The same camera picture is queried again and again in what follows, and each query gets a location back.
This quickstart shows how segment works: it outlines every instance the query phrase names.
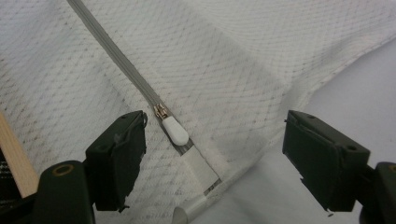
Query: zipper teeth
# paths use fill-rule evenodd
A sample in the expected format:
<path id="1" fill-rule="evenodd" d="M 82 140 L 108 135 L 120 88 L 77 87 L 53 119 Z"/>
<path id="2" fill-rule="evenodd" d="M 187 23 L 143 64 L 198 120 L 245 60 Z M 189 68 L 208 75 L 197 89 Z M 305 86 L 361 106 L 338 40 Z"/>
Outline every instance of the zipper teeth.
<path id="1" fill-rule="evenodd" d="M 128 60 L 128 58 L 122 53 L 119 47 L 113 42 L 113 40 L 108 36 L 105 29 L 99 24 L 96 18 L 91 14 L 91 12 L 85 7 L 81 0 L 67 0 L 69 5 L 76 11 L 78 16 L 81 18 L 82 22 L 91 32 L 93 37 L 99 42 L 102 48 L 110 56 L 113 62 L 120 68 L 125 76 L 127 76 L 132 83 L 140 90 L 143 96 L 146 98 L 150 106 L 153 108 L 156 104 L 162 104 L 168 112 L 169 116 L 174 116 L 165 103 L 161 100 L 160 96 L 151 88 L 147 81 L 140 75 L 134 65 Z M 172 143 L 175 150 L 183 155 L 186 153 L 194 143 L 189 138 L 189 142 L 184 146 L 175 145 L 165 128 L 163 127 L 161 119 L 157 118 L 160 127 L 163 132 L 167 135 L 170 142 Z"/>

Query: white fabric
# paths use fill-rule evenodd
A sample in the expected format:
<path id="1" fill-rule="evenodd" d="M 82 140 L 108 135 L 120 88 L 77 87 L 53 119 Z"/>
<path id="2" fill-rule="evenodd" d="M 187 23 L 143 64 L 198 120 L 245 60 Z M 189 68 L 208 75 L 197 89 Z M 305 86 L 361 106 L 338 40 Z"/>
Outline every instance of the white fabric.
<path id="1" fill-rule="evenodd" d="M 208 203 L 277 142 L 288 109 L 396 34 L 389 1 L 84 3 L 220 176 Z M 0 107 L 38 172 L 82 161 L 117 116 L 148 113 L 131 208 L 97 213 L 98 223 L 170 223 L 177 205 L 202 196 L 143 96 L 67 2 L 3 1 L 0 27 Z"/>
<path id="2" fill-rule="evenodd" d="M 195 186 L 198 191 L 205 192 L 219 180 L 218 175 L 207 164 L 196 147 L 190 148 L 181 156 L 181 159 L 189 167 L 191 175 L 199 181 L 199 185 Z"/>
<path id="3" fill-rule="evenodd" d="M 359 58 L 316 91 L 304 109 L 370 149 L 372 167 L 396 162 L 395 62 L 396 39 Z M 193 223 L 359 223 L 359 203 L 352 213 L 328 217 L 281 150 L 278 144 L 265 153 Z"/>

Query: wooden edge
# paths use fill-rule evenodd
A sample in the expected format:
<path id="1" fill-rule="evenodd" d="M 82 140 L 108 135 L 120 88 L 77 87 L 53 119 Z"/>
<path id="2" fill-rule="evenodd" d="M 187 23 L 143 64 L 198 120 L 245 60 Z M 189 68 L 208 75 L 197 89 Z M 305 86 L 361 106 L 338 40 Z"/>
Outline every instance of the wooden edge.
<path id="1" fill-rule="evenodd" d="M 22 198 L 37 192 L 38 175 L 0 112 L 0 148 Z"/>

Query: white zipper pull tab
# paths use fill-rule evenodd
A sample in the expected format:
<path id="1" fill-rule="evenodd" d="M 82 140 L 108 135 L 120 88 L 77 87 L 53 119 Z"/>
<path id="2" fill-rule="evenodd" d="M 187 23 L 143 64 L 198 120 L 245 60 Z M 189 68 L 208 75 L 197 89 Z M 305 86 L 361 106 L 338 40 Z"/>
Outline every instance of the white zipper pull tab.
<path id="1" fill-rule="evenodd" d="M 168 115 L 166 108 L 157 104 L 154 106 L 155 115 L 163 121 L 163 127 L 177 146 L 184 146 L 189 142 L 189 134 L 173 116 Z"/>

